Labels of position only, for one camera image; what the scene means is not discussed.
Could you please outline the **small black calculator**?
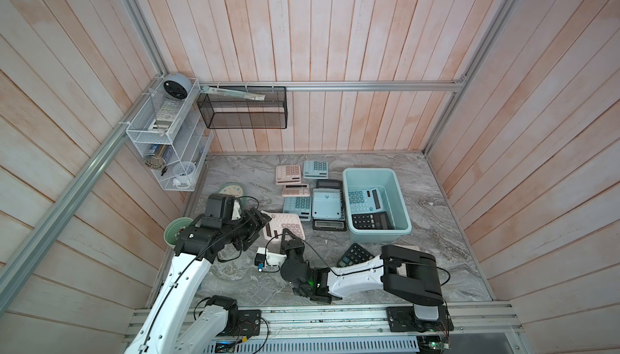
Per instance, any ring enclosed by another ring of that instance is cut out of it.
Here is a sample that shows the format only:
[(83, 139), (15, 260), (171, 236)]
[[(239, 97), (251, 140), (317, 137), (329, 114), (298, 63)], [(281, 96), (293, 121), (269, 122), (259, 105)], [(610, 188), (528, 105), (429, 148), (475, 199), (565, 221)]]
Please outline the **small black calculator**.
[(352, 215), (353, 228), (366, 230), (392, 230), (393, 226), (386, 212), (357, 213)]

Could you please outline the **mint green storage box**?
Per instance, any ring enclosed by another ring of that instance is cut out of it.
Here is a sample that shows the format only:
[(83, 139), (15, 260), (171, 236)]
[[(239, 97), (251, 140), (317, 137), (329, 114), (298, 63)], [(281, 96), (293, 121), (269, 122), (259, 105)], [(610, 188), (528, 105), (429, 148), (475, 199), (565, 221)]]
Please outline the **mint green storage box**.
[(391, 168), (347, 168), (342, 178), (352, 242), (390, 244), (412, 232), (405, 198)]

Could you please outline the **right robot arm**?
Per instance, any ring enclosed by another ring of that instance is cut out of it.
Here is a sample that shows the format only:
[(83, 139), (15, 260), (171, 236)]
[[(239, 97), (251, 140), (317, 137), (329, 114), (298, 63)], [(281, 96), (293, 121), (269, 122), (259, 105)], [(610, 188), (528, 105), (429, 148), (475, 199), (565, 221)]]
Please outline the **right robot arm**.
[(412, 304), (387, 311), (392, 331), (448, 333), (454, 329), (442, 294), (450, 273), (437, 266), (433, 255), (389, 244), (379, 255), (356, 265), (313, 268), (304, 258), (310, 244), (288, 229), (279, 238), (284, 256), (279, 272), (294, 294), (331, 304), (353, 294), (382, 289)]

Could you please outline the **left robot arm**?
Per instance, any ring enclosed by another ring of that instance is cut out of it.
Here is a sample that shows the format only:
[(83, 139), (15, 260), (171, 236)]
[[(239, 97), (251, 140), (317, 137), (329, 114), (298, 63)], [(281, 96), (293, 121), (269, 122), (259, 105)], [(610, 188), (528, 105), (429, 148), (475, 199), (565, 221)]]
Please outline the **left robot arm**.
[(203, 353), (222, 332), (239, 331), (237, 301), (212, 296), (206, 309), (181, 332), (191, 302), (201, 282), (227, 245), (244, 252), (272, 220), (258, 207), (245, 208), (242, 199), (215, 193), (205, 212), (179, 229), (170, 270), (153, 308), (127, 353)]

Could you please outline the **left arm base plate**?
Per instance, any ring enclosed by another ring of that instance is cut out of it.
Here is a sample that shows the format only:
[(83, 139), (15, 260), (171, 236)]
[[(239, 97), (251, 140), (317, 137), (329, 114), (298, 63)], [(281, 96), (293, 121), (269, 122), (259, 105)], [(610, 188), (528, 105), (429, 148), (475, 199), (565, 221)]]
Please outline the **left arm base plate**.
[(261, 331), (261, 310), (230, 310), (224, 330), (217, 336), (258, 336)]

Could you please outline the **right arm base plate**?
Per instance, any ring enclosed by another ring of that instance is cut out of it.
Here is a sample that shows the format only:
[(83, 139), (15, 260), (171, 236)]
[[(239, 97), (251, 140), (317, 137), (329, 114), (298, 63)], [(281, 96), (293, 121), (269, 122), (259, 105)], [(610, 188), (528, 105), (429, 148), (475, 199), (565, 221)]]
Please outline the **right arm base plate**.
[(388, 307), (387, 321), (391, 332), (450, 332), (454, 330), (448, 309), (439, 307)]

